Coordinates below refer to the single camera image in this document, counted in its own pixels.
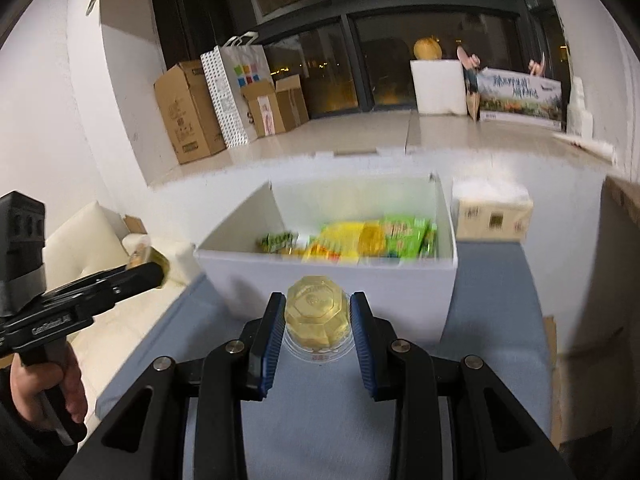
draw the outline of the blue tablecloth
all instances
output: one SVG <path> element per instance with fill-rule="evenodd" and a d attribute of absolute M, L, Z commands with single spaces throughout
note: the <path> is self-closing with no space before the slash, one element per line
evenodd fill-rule
<path fill-rule="evenodd" d="M 550 364 L 538 295 L 522 247 L 459 243 L 458 274 L 442 339 L 432 354 L 484 358 L 540 427 L 550 431 Z M 204 357 L 236 338 L 244 320 L 231 317 L 210 282 L 192 283 L 164 314 L 98 398 L 104 418 L 149 363 Z M 193 478 L 192 402 L 184 478 Z M 386 479 L 394 405 L 372 402 L 356 352 L 316 365 L 284 348 L 263 402 L 244 402 L 242 422 L 249 478 L 257 480 Z"/>

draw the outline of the shopping bag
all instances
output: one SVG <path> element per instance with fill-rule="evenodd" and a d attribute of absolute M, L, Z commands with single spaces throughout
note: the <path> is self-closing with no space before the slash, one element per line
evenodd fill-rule
<path fill-rule="evenodd" d="M 273 85 L 264 49 L 260 45 L 252 45 L 257 36 L 256 32 L 234 36 L 223 46 L 217 46 L 200 56 L 213 107 L 228 148 L 247 144 L 258 137 L 254 118 L 242 97 L 241 88 L 263 80 Z"/>

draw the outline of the human hand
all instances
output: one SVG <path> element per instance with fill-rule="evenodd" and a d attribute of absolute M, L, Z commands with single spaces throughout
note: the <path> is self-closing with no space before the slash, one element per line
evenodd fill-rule
<path fill-rule="evenodd" d="M 78 359 L 71 345 L 66 345 L 66 369 L 54 363 L 23 366 L 20 356 L 14 355 L 11 365 L 11 396 L 20 416 L 37 430 L 52 430 L 46 419 L 38 394 L 60 385 L 65 396 L 66 410 L 76 424 L 84 421 L 88 406 L 82 386 Z"/>

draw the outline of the white sofa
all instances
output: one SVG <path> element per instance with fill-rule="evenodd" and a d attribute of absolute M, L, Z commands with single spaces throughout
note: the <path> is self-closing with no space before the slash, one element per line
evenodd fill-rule
<path fill-rule="evenodd" d="M 97 202 L 81 209 L 47 238 L 44 263 L 47 288 L 57 288 L 99 270 L 127 263 L 141 235 L 128 235 L 122 243 Z M 129 298 L 95 317 L 94 323 L 69 336 L 78 356 L 89 412 L 85 422 L 91 432 L 98 420 L 95 401 L 142 338 L 167 308 L 200 273 L 187 242 L 152 238 L 153 247 L 171 265 L 163 288 Z"/>

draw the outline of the small figurine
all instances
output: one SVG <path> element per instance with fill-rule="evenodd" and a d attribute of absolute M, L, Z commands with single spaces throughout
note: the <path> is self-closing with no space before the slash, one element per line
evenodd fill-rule
<path fill-rule="evenodd" d="M 468 56 L 465 49 L 458 47 L 458 59 L 465 69 L 466 85 L 466 109 L 474 121 L 478 120 L 478 110 L 480 108 L 480 94 L 478 93 L 478 69 L 480 68 L 480 58 L 476 54 Z"/>
<path fill-rule="evenodd" d="M 544 77 L 546 68 L 545 53 L 542 53 L 542 61 L 536 63 L 535 61 L 529 61 L 529 75 L 536 77 Z"/>
<path fill-rule="evenodd" d="M 476 54 L 472 54 L 469 57 L 461 46 L 458 47 L 458 59 L 462 66 L 465 67 L 465 70 L 477 70 L 480 68 L 480 58 Z"/>

